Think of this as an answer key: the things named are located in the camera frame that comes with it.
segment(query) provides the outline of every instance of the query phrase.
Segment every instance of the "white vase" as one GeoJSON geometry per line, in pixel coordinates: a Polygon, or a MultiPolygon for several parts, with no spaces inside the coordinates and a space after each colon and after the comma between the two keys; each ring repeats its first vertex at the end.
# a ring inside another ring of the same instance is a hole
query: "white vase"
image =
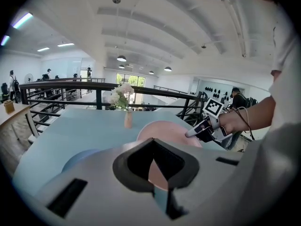
{"type": "Polygon", "coordinates": [[[124,127],[125,128],[132,128],[132,111],[126,111],[126,116],[124,118],[124,127]]]}

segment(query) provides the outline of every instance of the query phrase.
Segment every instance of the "small wooden box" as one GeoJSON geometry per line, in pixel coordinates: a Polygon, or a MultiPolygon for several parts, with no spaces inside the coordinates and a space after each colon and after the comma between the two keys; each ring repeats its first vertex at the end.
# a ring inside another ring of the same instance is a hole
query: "small wooden box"
{"type": "Polygon", "coordinates": [[[4,101],[4,107],[7,114],[12,113],[15,110],[14,103],[11,100],[4,101]]]}

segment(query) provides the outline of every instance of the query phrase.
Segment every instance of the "pink plate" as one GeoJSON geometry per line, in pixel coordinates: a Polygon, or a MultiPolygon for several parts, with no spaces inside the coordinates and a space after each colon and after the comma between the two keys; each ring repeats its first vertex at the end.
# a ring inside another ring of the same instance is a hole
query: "pink plate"
{"type": "MultiPolygon", "coordinates": [[[[196,137],[187,138],[185,136],[186,131],[188,131],[186,128],[170,121],[154,121],[143,127],[137,137],[137,141],[152,137],[166,142],[202,147],[196,137]]],[[[167,181],[155,161],[150,166],[149,181],[163,190],[168,189],[167,181]]]]}

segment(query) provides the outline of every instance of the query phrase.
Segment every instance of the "white ceiling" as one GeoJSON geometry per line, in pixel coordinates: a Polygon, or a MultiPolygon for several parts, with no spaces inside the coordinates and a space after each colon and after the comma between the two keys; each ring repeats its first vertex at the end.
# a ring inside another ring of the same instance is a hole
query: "white ceiling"
{"type": "Polygon", "coordinates": [[[203,56],[241,63],[243,55],[268,71],[273,57],[276,6],[260,0],[30,0],[25,7],[34,18],[9,45],[24,52],[56,52],[58,43],[74,42],[105,67],[117,69],[122,54],[135,68],[158,73],[165,66],[197,68],[203,56]],[[29,48],[21,38],[32,41],[29,48]]]}

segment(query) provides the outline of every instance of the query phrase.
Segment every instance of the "fan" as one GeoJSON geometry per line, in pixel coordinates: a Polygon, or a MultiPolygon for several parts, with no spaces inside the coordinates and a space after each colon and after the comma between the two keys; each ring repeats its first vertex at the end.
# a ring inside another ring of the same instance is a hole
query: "fan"
{"type": "Polygon", "coordinates": [[[33,75],[31,73],[28,73],[25,75],[25,83],[33,82],[33,75]]]}

